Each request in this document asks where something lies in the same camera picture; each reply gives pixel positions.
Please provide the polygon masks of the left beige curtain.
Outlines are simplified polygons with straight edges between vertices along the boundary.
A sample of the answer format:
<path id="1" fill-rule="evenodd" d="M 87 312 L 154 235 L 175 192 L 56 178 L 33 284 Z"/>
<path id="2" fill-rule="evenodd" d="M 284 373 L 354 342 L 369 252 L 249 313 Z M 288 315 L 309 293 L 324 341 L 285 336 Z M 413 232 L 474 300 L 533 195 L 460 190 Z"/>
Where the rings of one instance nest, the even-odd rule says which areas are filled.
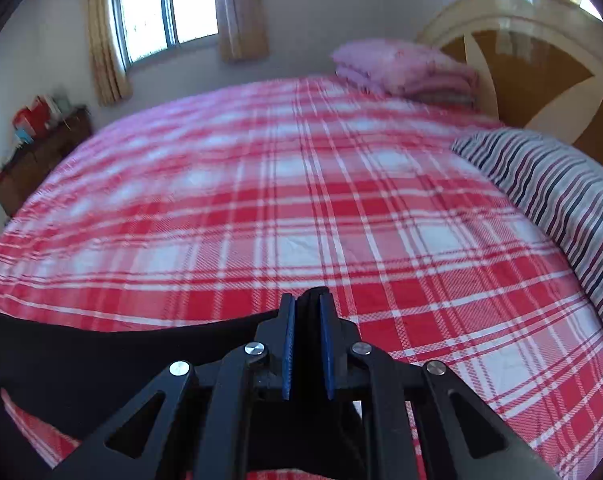
<path id="1" fill-rule="evenodd" d="M 114 106 L 132 96 L 120 53 L 113 0 L 87 0 L 90 66 L 101 106 Z"/>

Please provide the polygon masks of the headboard side window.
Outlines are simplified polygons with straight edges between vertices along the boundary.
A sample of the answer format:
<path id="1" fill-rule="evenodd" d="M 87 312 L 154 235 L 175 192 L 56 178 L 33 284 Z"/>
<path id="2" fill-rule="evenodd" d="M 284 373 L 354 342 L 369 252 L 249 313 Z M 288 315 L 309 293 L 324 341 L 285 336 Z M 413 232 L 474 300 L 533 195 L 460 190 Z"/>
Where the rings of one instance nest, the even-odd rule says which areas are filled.
<path id="1" fill-rule="evenodd" d="M 569 0 L 570 2 L 577 4 L 581 10 L 584 10 L 599 21 L 603 21 L 602 15 L 597 10 L 595 5 L 590 0 Z"/>

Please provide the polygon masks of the right beige curtain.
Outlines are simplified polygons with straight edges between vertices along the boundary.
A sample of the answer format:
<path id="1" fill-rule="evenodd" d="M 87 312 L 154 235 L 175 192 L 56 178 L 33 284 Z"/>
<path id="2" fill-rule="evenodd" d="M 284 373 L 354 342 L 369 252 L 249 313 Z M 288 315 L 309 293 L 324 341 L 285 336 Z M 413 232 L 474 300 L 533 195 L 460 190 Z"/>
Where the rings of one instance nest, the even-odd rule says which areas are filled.
<path id="1" fill-rule="evenodd" d="M 218 46 L 224 63 L 257 61 L 270 54 L 262 0 L 215 0 Z"/>

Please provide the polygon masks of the folded pink quilt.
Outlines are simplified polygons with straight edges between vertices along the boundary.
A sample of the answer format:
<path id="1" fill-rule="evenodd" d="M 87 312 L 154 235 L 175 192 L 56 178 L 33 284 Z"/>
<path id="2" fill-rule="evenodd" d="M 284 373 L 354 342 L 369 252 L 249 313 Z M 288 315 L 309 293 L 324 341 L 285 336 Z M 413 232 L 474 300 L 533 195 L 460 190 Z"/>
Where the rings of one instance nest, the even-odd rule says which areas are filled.
<path id="1" fill-rule="evenodd" d="M 423 44 L 357 40 L 338 47 L 331 58 L 336 76 L 364 93 L 424 104 L 476 105 L 477 70 Z"/>

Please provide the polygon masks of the cream wooden headboard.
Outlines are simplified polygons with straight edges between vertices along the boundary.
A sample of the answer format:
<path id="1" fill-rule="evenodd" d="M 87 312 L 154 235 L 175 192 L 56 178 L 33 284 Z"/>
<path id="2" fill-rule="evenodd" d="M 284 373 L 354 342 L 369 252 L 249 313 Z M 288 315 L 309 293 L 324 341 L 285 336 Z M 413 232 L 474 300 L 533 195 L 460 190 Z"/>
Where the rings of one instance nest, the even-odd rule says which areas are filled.
<path id="1" fill-rule="evenodd" d="M 477 106 L 603 166 L 603 22 L 566 0 L 455 0 L 417 40 L 475 68 Z"/>

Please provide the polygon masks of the black pants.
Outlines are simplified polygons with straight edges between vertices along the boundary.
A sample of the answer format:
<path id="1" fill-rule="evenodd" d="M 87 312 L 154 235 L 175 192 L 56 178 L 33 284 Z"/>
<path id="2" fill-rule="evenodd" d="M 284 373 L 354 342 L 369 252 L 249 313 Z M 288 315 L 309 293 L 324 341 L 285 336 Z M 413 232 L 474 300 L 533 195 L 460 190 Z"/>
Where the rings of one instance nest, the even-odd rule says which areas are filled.
<path id="1" fill-rule="evenodd" d="M 316 287 L 295 299 L 291 392 L 251 398 L 246 474 L 294 469 L 367 477 L 363 421 L 326 393 Z M 173 362 L 202 366 L 255 340 L 277 310 L 145 332 L 102 333 L 0 314 L 0 479 L 53 479 L 66 460 Z"/>

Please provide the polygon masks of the beige curtain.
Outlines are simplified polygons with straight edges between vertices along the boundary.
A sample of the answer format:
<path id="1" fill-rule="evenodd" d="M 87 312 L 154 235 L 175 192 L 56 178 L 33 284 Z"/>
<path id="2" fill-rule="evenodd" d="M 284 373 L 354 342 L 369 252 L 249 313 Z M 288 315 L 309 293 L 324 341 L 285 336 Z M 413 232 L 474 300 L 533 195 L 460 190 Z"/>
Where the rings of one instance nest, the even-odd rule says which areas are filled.
<path id="1" fill-rule="evenodd" d="M 270 54 L 262 0 L 215 0 L 218 46 L 224 63 L 257 61 Z"/>
<path id="2" fill-rule="evenodd" d="M 132 96 L 120 53 L 113 0 L 87 0 L 90 66 L 101 106 L 114 106 Z"/>

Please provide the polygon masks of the red white plaid bed sheet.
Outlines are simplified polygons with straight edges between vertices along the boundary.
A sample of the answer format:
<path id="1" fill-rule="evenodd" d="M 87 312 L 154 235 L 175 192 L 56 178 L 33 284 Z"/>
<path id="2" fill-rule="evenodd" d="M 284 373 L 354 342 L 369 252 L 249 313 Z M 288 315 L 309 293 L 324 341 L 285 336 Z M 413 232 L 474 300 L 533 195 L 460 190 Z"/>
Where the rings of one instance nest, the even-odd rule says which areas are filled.
<path id="1" fill-rule="evenodd" d="M 333 77 L 103 128 L 0 236 L 0 314 L 120 333 L 327 286 L 395 358 L 452 368 L 564 479 L 603 463 L 603 328 L 561 250 L 451 150 L 487 118 Z"/>

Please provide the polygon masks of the striped pillow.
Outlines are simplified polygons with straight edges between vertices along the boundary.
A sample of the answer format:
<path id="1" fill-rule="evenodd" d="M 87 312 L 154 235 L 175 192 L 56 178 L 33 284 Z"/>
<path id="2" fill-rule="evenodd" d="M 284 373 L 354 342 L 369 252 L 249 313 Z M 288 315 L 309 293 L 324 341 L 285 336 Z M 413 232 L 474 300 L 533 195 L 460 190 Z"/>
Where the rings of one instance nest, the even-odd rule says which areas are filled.
<path id="1" fill-rule="evenodd" d="M 551 136 L 513 128 L 474 133 L 451 150 L 562 249 L 603 327 L 603 167 Z"/>

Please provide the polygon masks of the red box on table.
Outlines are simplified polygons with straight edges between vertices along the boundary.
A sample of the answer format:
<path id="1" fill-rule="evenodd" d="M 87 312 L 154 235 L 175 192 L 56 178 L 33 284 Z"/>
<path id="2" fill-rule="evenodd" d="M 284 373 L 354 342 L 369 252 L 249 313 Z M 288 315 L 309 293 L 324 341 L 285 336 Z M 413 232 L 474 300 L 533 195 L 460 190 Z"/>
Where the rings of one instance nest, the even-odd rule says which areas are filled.
<path id="1" fill-rule="evenodd" d="M 16 112 L 12 125 L 15 129 L 23 129 L 32 138 L 39 138 L 47 133 L 47 123 L 50 119 L 51 110 L 48 102 L 42 96 L 36 96 L 32 104 Z"/>

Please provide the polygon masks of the dark wooden side table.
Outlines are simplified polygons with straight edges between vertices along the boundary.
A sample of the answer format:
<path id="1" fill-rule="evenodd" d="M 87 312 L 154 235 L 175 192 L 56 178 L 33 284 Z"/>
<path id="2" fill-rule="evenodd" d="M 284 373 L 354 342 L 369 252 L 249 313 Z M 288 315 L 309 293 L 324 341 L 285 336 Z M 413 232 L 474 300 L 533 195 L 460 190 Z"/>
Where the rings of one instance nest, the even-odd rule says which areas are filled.
<path id="1" fill-rule="evenodd" d="M 14 216 L 50 172 L 93 135 L 88 107 L 75 108 L 47 136 L 18 148 L 0 170 L 0 205 Z"/>

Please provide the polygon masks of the far window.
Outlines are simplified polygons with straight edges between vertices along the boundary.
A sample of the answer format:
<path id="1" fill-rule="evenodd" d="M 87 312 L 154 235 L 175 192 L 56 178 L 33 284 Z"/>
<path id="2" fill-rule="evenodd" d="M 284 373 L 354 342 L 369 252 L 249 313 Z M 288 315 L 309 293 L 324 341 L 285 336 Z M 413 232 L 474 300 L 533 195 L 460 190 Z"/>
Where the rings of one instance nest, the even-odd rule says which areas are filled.
<path id="1" fill-rule="evenodd" d="M 112 0 L 127 67 L 218 35 L 215 0 Z"/>

